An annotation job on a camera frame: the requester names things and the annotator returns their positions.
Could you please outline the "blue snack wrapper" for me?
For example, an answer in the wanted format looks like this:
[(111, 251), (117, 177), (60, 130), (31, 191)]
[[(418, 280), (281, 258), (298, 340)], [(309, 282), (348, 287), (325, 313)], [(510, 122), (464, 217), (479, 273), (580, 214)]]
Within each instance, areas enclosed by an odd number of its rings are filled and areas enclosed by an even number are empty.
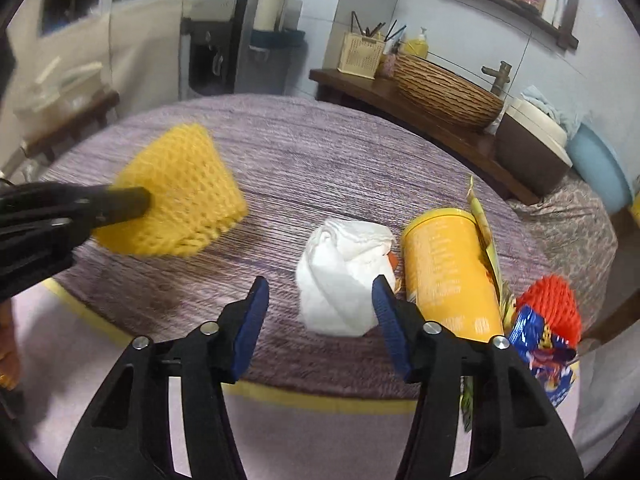
[(577, 377), (577, 351), (553, 333), (544, 317), (526, 304), (515, 315), (508, 341), (557, 408)]

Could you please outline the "yellow snack packet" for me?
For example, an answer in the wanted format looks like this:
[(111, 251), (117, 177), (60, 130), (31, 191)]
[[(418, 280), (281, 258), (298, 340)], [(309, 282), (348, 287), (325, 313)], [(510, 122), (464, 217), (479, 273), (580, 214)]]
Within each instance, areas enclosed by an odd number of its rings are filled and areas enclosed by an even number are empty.
[(502, 326), (506, 333), (510, 334), (513, 326), (512, 318), (515, 312), (515, 296), (513, 295), (510, 285), (504, 278), (501, 271), (495, 237), (494, 234), (492, 234), (486, 212), (475, 194), (473, 176), (469, 176), (466, 201), (470, 206), (471, 214), (477, 223), (478, 229), (480, 230), (480, 239), (482, 240), (480, 244), (482, 245), (484, 252), (486, 252), (491, 272), (494, 274)]

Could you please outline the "red foam fruit net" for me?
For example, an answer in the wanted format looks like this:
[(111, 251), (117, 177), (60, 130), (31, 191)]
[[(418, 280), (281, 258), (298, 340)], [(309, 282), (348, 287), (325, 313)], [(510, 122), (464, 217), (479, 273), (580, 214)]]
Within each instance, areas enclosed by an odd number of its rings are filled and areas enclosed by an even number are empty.
[(582, 318), (570, 284), (559, 275), (546, 275), (518, 297), (515, 309), (531, 307), (544, 318), (552, 333), (576, 348), (582, 338)]

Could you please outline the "yellow cylindrical can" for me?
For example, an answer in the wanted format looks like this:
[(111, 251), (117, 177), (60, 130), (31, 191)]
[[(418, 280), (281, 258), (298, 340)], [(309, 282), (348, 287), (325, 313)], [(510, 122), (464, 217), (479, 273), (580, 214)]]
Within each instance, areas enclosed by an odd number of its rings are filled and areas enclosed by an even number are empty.
[(427, 321), (480, 342), (503, 333), (497, 280), (472, 214), (427, 211), (408, 224), (400, 246), (407, 300)]

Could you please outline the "small wooden stool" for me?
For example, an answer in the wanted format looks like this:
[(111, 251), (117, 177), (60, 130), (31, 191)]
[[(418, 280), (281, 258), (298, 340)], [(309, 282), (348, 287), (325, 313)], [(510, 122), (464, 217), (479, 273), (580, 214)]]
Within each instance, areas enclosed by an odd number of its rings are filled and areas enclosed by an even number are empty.
[(96, 126), (98, 130), (106, 128), (107, 114), (114, 110), (119, 102), (120, 96), (117, 91), (101, 90), (81, 110), (45, 128), (44, 133), (36, 140), (24, 141), (21, 146), (24, 156), (28, 159), (43, 156), (47, 162), (54, 162), (54, 149), (61, 143), (67, 140), (78, 143), (82, 133), (92, 126)]

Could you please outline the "floral cloth cover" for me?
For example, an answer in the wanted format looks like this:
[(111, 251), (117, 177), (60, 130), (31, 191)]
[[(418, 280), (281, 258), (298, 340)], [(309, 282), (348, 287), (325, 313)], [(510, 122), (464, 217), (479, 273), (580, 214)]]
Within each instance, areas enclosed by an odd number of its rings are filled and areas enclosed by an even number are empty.
[(604, 306), (618, 248), (610, 215), (600, 196), (575, 171), (540, 202), (511, 208), (546, 256), (552, 273), (574, 292), (582, 329), (589, 330)]

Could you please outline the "purple table cloth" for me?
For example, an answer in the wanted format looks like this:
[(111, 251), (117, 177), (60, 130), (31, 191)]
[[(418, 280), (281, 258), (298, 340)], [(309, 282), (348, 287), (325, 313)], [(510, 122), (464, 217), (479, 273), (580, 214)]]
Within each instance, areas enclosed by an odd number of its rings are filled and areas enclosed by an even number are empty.
[[(395, 370), (380, 324), (362, 337), (311, 333), (299, 321), (295, 271), (308, 238), (329, 218), (387, 226), (394, 234), (407, 302), (401, 234), (433, 209), (471, 213), (469, 171), (431, 143), (386, 120), (332, 104), (283, 96), (218, 96), (130, 117), (81, 142), (37, 182), (112, 188), (117, 175), (172, 127), (204, 126), (246, 199), (247, 216), (190, 257), (110, 252), (94, 232), (74, 263), (43, 281), (96, 312), (129, 340), (179, 339), (227, 304), (244, 299), (255, 278), (269, 284), (269, 306), (250, 365), (222, 387), (229, 412), (245, 388), (262, 405), (284, 396), (292, 408), (261, 420), (239, 408), (250, 452), (267, 462), (305, 456), (304, 478), (334, 477), (347, 458), (357, 479), (398, 471), (420, 387)], [(512, 208), (474, 178), (495, 237), (501, 271), (516, 290), (548, 268)]]

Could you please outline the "water dispenser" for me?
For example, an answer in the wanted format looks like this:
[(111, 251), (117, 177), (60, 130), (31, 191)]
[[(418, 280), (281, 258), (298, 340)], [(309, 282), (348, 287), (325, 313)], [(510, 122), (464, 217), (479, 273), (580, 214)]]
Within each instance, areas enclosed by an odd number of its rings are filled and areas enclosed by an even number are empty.
[(235, 92), (258, 0), (184, 0), (180, 21), (179, 96)]

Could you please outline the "light blue plastic basin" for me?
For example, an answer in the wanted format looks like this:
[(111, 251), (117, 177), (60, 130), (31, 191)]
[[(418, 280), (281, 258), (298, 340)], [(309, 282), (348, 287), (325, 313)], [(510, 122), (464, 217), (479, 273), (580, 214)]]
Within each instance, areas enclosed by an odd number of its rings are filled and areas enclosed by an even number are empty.
[(608, 214), (617, 214), (631, 204), (631, 183), (608, 142), (581, 124), (566, 150), (575, 171), (598, 194)]

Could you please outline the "brown white rice cooker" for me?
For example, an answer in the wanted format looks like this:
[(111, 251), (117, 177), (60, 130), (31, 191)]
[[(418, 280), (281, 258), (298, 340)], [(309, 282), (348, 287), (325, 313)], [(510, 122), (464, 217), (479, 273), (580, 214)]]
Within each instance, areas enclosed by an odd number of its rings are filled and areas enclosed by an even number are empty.
[(498, 163), (538, 197), (550, 194), (573, 168), (567, 133), (524, 99), (504, 111), (496, 130)]

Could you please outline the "wooden counter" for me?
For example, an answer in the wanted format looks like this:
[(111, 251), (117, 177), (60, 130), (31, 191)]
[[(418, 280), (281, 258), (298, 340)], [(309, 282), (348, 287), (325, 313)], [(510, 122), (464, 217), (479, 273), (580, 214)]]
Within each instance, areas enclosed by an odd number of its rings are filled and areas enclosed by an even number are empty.
[(421, 112), (419, 107), (402, 98), (393, 81), (370, 80), (330, 68), (311, 70), (309, 79), (318, 84), (317, 100), (361, 110), (407, 129), (454, 156), (505, 200), (515, 198), (527, 206), (540, 201), (533, 191), (498, 163), (493, 136), (450, 125)]

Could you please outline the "beige utensil holder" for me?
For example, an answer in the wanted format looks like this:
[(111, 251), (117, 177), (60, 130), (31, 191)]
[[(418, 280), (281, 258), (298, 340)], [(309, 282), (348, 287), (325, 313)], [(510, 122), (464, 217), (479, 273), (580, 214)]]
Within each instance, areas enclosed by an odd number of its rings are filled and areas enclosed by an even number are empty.
[(372, 80), (384, 51), (384, 42), (346, 32), (337, 70), (346, 75)]

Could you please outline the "woven basket sink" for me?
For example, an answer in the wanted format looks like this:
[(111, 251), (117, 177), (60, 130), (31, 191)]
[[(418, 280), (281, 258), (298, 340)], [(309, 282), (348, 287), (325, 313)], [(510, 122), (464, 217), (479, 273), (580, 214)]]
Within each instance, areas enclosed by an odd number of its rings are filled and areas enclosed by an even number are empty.
[(417, 56), (398, 55), (394, 79), (404, 98), (451, 125), (482, 130), (503, 108), (498, 96)]

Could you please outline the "brass faucet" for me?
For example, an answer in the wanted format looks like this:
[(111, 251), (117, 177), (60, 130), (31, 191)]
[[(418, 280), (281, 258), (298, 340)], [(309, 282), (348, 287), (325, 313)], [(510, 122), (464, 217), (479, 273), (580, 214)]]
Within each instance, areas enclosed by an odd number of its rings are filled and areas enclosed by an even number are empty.
[(502, 96), (506, 86), (511, 81), (512, 65), (506, 61), (500, 62), (499, 68), (490, 68), (488, 66), (482, 67), (482, 73), (486, 76), (494, 78), (494, 82), (491, 85), (490, 92), (495, 96)]

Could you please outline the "yellow soap dispenser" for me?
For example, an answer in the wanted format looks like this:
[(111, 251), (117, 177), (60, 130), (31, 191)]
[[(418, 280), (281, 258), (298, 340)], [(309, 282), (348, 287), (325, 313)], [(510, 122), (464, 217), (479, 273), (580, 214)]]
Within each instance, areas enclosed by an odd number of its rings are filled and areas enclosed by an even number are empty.
[(419, 35), (416, 38), (412, 38), (406, 40), (402, 43), (400, 47), (400, 52), (403, 55), (412, 55), (417, 58), (422, 58), (422, 60), (426, 60), (428, 57), (428, 42), (426, 39), (426, 28), (421, 27)]

